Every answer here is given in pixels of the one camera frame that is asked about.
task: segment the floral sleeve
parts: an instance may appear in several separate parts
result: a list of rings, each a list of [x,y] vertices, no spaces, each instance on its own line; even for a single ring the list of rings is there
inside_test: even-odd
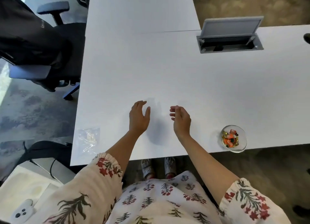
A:
[[[29,220],[44,224],[104,224],[122,194],[121,167],[100,153],[60,187]]]
[[[251,187],[244,178],[234,182],[221,200],[223,223],[290,223],[284,211]]]

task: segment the glass bowl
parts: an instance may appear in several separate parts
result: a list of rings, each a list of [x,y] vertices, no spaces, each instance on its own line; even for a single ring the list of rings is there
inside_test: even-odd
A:
[[[225,126],[220,133],[220,141],[227,150],[234,153],[243,152],[247,145],[246,133],[236,125]]]

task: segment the left hand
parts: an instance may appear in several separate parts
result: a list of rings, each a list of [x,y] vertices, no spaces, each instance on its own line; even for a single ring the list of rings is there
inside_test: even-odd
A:
[[[142,113],[142,106],[146,101],[137,101],[131,108],[129,113],[129,131],[140,136],[148,128],[150,123],[151,108],[148,107],[145,111],[145,116]]]

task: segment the chair backrest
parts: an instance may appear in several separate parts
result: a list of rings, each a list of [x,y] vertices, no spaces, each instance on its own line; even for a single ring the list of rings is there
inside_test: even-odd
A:
[[[21,0],[0,0],[0,58],[14,65],[62,65],[68,41]]]

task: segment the white desk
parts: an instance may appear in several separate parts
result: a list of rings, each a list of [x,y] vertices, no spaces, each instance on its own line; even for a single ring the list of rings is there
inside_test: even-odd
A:
[[[176,104],[190,113],[191,134],[208,152],[225,150],[218,136],[228,124],[245,130],[248,149],[309,143],[309,31],[259,28],[265,50],[212,54],[199,53],[199,31],[90,35],[75,129],[100,128],[100,140],[83,153],[75,134],[71,165],[89,163],[123,136],[137,100],[148,101],[151,122],[131,160],[186,154],[169,116]]]
[[[86,38],[200,30],[193,0],[90,0]]]

